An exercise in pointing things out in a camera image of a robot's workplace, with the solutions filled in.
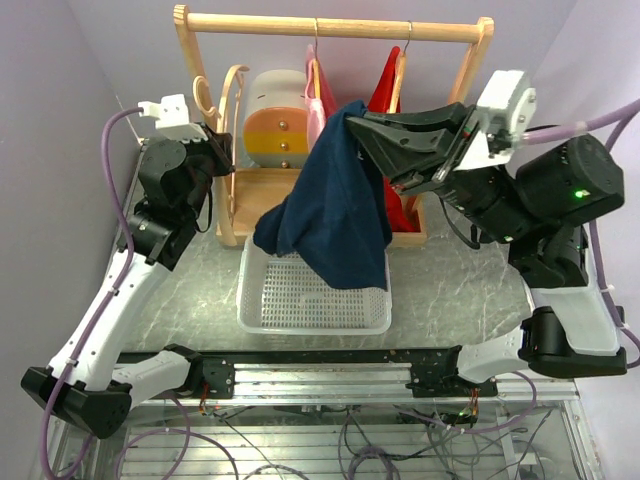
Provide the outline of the navy blue t shirt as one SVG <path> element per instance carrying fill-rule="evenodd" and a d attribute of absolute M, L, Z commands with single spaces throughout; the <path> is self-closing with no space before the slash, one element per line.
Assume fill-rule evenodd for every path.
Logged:
<path fill-rule="evenodd" d="M 385 291 L 392 231 L 384 180 L 347 127 L 366 112 L 357 100 L 327 120 L 291 193 L 258 220 L 253 243 L 269 255 L 298 254 L 334 289 Z"/>

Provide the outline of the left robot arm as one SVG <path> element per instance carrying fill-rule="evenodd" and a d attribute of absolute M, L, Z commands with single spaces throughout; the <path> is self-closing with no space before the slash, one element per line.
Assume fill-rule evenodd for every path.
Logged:
<path fill-rule="evenodd" d="M 99 439 L 112 436 L 129 412 L 165 392 L 192 397 L 203 387 L 203 358 L 171 344 L 129 367 L 116 363 L 155 290 L 175 269 L 213 203 L 215 180 L 234 172 L 229 133 L 200 124 L 182 139 L 144 142 L 138 182 L 142 199 L 127 218 L 98 294 L 71 338 L 45 367 L 31 367 L 23 390 L 52 415 Z"/>

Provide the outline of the yellow wooden hanger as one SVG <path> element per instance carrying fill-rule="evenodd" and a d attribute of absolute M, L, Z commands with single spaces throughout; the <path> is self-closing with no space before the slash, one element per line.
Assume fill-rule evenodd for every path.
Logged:
<path fill-rule="evenodd" d="M 321 81 L 319 74 L 319 62 L 318 62 L 318 35 L 319 33 L 319 23 L 318 18 L 314 18 L 314 47 L 313 47 L 313 58 L 311 61 L 312 67 L 312 79 L 313 79 L 313 87 L 314 87 L 314 98 L 317 100 L 321 99 Z"/>

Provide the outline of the pink t shirt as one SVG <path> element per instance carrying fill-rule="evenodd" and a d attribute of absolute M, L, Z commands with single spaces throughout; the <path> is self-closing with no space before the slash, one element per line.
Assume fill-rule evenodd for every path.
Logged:
<path fill-rule="evenodd" d="M 306 137 L 308 150 L 311 151 L 321 135 L 328 118 L 337 110 L 337 102 L 332 89 L 321 68 L 319 59 L 319 74 L 321 81 L 321 99 L 314 98 L 314 87 L 312 79 L 311 61 L 313 58 L 313 45 L 309 44 L 306 51 L 306 86 L 304 90 L 304 100 L 307 108 Z"/>

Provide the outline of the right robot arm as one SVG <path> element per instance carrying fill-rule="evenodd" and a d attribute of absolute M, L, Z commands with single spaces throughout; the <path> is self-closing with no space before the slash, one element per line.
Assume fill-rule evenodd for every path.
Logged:
<path fill-rule="evenodd" d="M 464 215 L 469 247 L 506 245 L 533 298 L 530 316 L 511 332 L 448 351 L 440 373 L 448 393 L 463 395 L 523 368 L 557 379 L 627 372 L 619 312 L 601 291 L 586 229 L 624 202 L 622 170 L 601 142 L 591 135 L 566 140 L 510 175 L 494 162 L 463 166 L 476 145 L 494 160 L 515 143 L 504 119 L 485 120 L 477 106 L 367 113 L 346 125 L 400 193 L 431 192 Z"/>

